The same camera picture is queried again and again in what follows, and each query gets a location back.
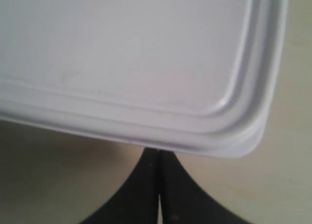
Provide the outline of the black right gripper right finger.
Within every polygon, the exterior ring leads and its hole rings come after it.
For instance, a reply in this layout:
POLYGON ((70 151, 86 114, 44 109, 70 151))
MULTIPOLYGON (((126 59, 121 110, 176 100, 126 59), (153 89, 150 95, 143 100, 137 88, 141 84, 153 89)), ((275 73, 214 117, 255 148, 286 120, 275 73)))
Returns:
POLYGON ((164 224, 245 224, 208 195, 170 151, 158 154, 159 194, 164 224))

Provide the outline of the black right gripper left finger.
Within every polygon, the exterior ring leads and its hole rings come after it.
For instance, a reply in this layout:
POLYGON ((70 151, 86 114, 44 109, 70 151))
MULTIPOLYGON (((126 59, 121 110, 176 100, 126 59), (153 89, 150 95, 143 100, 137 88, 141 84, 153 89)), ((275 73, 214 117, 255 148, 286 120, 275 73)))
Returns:
POLYGON ((156 224, 158 222, 158 150, 145 148, 118 191, 83 224, 156 224))

